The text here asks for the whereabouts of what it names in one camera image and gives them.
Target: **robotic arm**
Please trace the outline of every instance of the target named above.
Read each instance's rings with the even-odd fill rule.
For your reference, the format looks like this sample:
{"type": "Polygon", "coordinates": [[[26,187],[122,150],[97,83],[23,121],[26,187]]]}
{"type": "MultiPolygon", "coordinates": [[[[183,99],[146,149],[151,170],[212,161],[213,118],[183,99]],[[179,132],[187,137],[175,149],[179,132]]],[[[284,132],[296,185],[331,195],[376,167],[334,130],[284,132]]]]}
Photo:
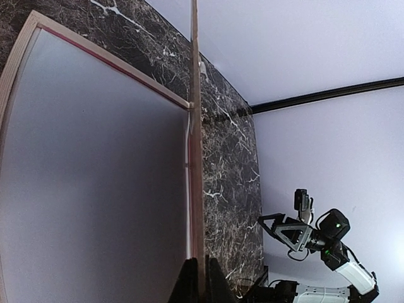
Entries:
{"type": "Polygon", "coordinates": [[[312,202],[312,198],[309,198],[305,189],[298,189],[295,192],[294,205],[299,213],[297,219],[290,217],[285,219],[285,214],[276,213],[259,217],[258,223],[270,236],[289,247],[290,258],[294,259],[289,255],[292,251],[307,250],[307,255],[319,251],[325,265],[341,274],[352,285],[345,288],[324,288],[281,281],[275,288],[271,288],[272,297],[286,295],[284,293],[287,289],[286,293],[294,293],[293,300],[282,302],[372,302],[379,295],[375,273],[370,274],[359,263],[352,250],[341,241],[350,230],[348,219],[339,210],[332,209],[320,216],[316,222],[316,228],[313,228],[310,226],[313,219],[312,202]],[[265,224],[267,220],[273,220],[271,228],[265,224]]]}

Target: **white panel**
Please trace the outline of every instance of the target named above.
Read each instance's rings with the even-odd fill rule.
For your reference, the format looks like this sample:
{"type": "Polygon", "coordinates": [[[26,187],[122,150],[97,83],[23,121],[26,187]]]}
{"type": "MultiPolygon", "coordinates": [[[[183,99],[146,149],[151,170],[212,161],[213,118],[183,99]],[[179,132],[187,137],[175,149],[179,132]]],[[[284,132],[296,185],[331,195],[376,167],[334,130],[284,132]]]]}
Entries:
{"type": "Polygon", "coordinates": [[[186,258],[187,112],[41,31],[0,180],[9,303],[166,302],[186,258]]]}
{"type": "MultiPolygon", "coordinates": [[[[263,213],[297,215],[294,191],[307,188],[315,220],[338,208],[350,221],[343,242],[375,271],[377,302],[404,302],[404,88],[392,88],[254,116],[263,213]]],[[[289,260],[264,237],[271,279],[347,286],[318,253],[289,260]]]]}
{"type": "Polygon", "coordinates": [[[361,295],[374,289],[374,278],[366,273],[355,261],[345,263],[335,270],[355,286],[361,295]]]}
{"type": "MultiPolygon", "coordinates": [[[[189,0],[147,0],[189,38],[189,0]]],[[[250,105],[404,76],[404,2],[203,0],[199,47],[250,105]]]]}
{"type": "Polygon", "coordinates": [[[296,292],[299,295],[293,303],[349,303],[350,291],[346,287],[326,288],[299,284],[296,292]]]}

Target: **marble wall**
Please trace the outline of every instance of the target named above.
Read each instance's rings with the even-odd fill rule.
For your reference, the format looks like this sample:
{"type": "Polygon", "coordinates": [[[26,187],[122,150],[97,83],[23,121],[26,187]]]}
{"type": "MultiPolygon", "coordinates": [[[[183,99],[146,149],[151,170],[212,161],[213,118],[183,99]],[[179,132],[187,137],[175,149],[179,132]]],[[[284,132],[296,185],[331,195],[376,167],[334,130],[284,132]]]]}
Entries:
{"type": "MultiPolygon", "coordinates": [[[[189,42],[144,0],[0,0],[0,72],[33,9],[187,99],[189,42]]],[[[206,253],[218,258],[238,291],[263,270],[254,123],[243,98],[202,61],[206,253]]]]}

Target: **white ceiling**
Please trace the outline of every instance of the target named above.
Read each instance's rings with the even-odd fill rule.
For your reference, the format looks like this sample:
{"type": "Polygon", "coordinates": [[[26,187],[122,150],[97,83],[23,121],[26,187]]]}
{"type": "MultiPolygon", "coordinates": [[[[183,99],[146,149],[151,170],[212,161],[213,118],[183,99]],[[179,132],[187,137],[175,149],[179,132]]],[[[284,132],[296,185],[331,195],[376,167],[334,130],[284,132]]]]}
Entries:
{"type": "MultiPolygon", "coordinates": [[[[191,0],[146,0],[189,38],[191,0]]],[[[199,0],[199,47],[251,104],[404,76],[404,1],[199,0]]]]}

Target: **wire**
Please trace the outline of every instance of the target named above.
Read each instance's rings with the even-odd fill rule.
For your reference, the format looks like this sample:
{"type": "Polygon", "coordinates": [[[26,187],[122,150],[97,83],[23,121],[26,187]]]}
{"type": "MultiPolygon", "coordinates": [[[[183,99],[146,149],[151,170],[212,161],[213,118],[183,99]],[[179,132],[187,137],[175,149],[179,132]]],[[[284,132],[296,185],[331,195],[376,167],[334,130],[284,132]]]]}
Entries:
{"type": "Polygon", "coordinates": [[[268,285],[268,287],[271,287],[272,284],[274,284],[274,283],[276,283],[276,282],[281,282],[281,281],[283,281],[283,280],[273,280],[273,281],[268,285]]]}
{"type": "Polygon", "coordinates": [[[329,211],[327,211],[326,213],[323,213],[318,219],[317,219],[317,221],[316,221],[316,228],[317,229],[320,229],[319,227],[318,227],[318,222],[320,221],[320,219],[321,218],[324,218],[326,215],[328,215],[329,213],[331,213],[331,210],[329,210],[329,211]]]}
{"type": "Polygon", "coordinates": [[[345,247],[349,250],[349,252],[353,256],[353,258],[355,259],[356,263],[360,264],[358,258],[356,258],[356,255],[354,254],[354,252],[348,246],[345,245],[345,247]]]}
{"type": "Polygon", "coordinates": [[[295,261],[298,261],[298,262],[302,262],[302,261],[306,260],[306,258],[307,258],[308,255],[309,255],[309,250],[307,249],[307,250],[306,250],[306,255],[304,256],[303,259],[296,259],[296,258],[294,258],[294,257],[292,257],[292,256],[290,255],[290,253],[291,253],[292,251],[293,251],[293,249],[289,249],[289,251],[288,251],[288,257],[289,257],[290,259],[295,260],[295,261]]]}
{"type": "Polygon", "coordinates": [[[324,300],[326,299],[326,295],[327,295],[327,291],[326,291],[326,290],[327,290],[327,288],[324,287],[323,298],[321,299],[320,303],[323,303],[324,300]]]}

